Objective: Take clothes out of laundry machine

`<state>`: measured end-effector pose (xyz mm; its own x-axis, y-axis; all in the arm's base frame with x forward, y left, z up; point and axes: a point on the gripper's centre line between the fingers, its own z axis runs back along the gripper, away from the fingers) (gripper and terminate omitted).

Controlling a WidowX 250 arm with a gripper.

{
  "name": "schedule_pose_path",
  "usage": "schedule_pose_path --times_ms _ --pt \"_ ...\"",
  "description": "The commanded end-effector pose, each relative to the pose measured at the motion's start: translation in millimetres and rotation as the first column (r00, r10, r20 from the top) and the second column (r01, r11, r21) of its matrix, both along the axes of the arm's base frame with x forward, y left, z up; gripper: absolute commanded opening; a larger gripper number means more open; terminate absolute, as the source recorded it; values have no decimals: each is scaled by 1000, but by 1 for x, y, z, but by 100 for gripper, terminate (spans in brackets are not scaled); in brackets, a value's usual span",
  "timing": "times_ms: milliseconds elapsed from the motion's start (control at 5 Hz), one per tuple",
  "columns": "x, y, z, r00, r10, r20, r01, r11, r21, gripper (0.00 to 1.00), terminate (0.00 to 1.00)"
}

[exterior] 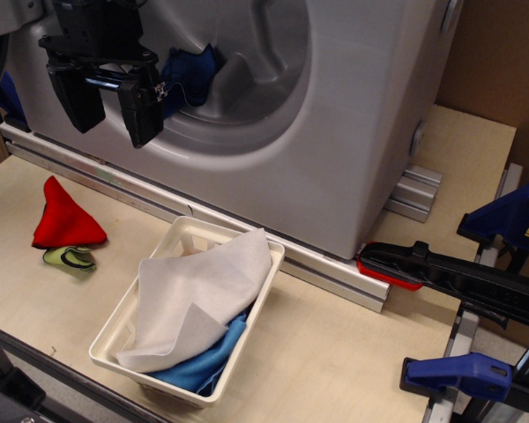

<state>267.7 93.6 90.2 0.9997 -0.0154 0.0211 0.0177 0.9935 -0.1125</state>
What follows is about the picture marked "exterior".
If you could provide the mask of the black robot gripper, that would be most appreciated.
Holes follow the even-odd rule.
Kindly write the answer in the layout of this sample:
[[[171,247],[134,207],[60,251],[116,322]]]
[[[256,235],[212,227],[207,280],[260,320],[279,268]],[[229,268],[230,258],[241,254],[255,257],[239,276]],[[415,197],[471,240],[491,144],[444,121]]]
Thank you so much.
[[[97,85],[116,90],[134,148],[163,129],[158,56],[140,43],[145,1],[54,1],[59,35],[44,35],[47,71],[71,124],[86,133],[106,115]]]

